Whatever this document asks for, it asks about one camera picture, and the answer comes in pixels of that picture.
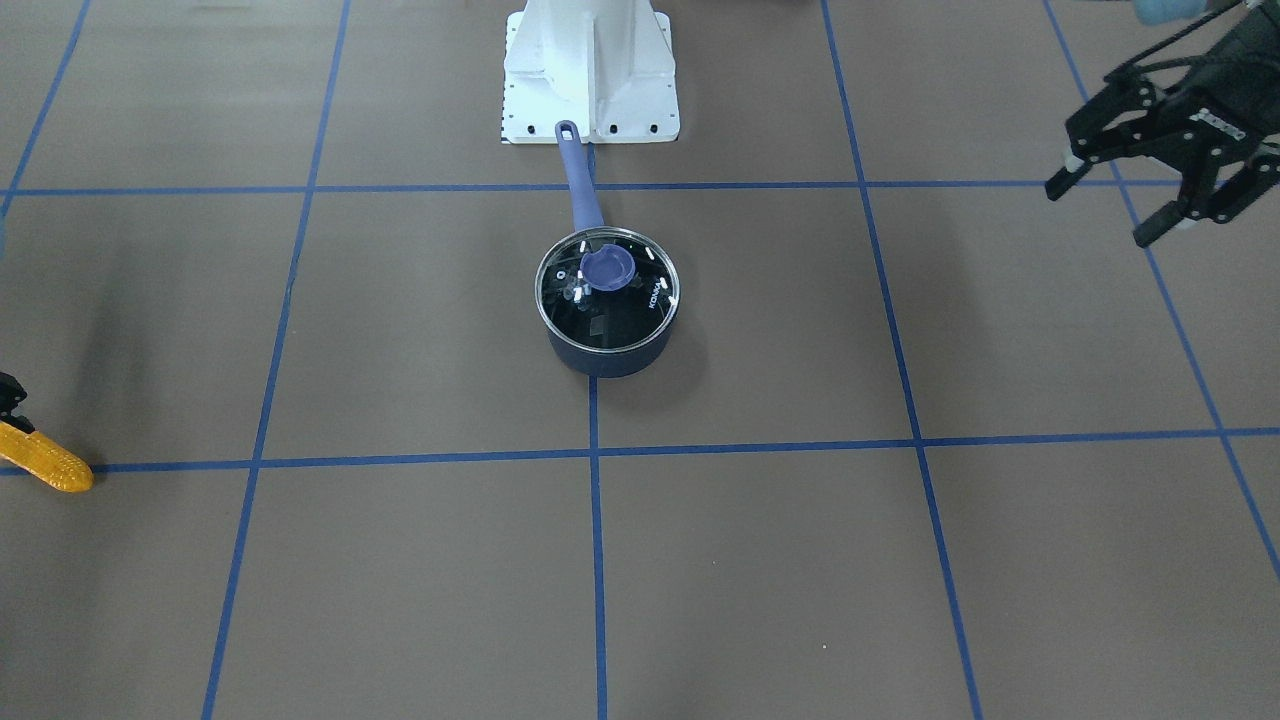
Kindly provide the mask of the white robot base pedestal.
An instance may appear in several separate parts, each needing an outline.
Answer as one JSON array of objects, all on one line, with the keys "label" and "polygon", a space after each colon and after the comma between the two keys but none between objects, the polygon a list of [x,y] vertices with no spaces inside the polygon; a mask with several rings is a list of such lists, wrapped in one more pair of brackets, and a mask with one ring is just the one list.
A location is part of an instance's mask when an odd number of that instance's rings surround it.
[{"label": "white robot base pedestal", "polygon": [[681,135],[671,18],[649,1],[527,1],[504,23],[503,143],[668,143]]}]

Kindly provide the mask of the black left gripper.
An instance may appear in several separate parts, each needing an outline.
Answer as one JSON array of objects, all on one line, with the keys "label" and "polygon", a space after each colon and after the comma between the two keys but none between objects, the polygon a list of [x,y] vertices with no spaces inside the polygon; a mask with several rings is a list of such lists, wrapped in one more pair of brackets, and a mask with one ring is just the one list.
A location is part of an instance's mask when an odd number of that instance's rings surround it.
[{"label": "black left gripper", "polygon": [[1202,54],[1155,61],[1147,49],[1125,60],[1066,133],[1062,164],[1044,182],[1051,202],[1098,164],[1149,158],[1181,186],[1133,229],[1139,249],[1181,224],[1231,222],[1277,183],[1277,4],[1244,1]]}]

